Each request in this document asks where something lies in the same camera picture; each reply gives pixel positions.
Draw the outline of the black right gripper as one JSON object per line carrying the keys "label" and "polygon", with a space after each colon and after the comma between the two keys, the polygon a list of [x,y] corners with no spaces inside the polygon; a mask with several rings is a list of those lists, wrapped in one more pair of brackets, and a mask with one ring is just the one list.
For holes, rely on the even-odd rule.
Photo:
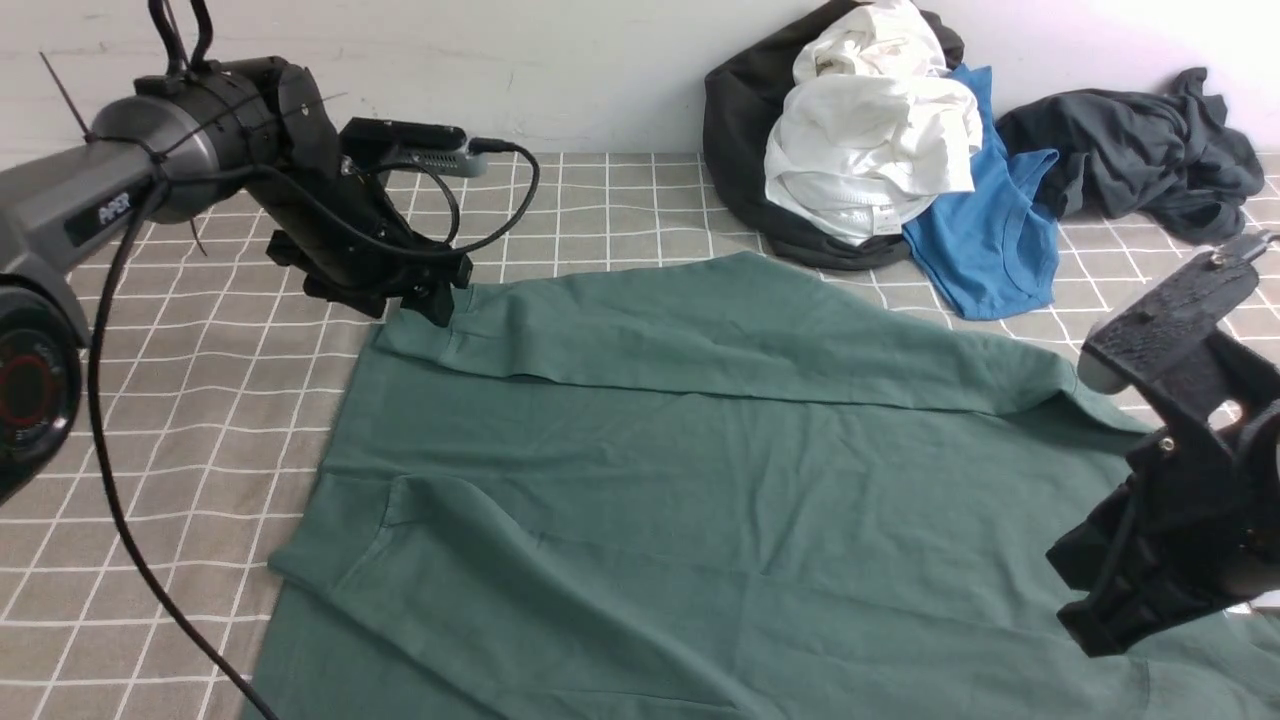
{"label": "black right gripper", "polygon": [[1057,619],[1092,659],[1277,589],[1277,368],[1212,331],[1134,384],[1162,425],[1046,555],[1082,592]]}

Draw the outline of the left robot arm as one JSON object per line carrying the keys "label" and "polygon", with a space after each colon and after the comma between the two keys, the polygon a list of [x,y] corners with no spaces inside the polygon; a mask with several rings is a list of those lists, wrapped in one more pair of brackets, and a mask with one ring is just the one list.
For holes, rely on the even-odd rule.
{"label": "left robot arm", "polygon": [[335,127],[308,69],[278,56],[147,76],[77,147],[3,172],[3,496],[58,454],[81,404],[90,320],[68,277],[111,238],[177,225],[247,192],[276,223],[268,256],[307,296],[378,318],[392,300],[444,325],[472,264],[399,218],[393,170],[466,176],[452,126]]}

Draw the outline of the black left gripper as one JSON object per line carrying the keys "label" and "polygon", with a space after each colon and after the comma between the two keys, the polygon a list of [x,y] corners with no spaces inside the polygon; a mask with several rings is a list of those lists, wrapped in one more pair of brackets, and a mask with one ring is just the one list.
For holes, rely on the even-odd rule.
{"label": "black left gripper", "polygon": [[330,172],[279,161],[250,178],[250,193],[276,223],[268,256],[303,273],[307,296],[383,316],[393,300],[435,327],[447,328],[457,290],[470,286],[474,264],[451,246],[460,228],[460,204],[449,201],[445,240],[420,234],[399,214],[387,190],[394,170],[428,176],[440,188],[444,176],[397,163],[357,168],[342,151]]}

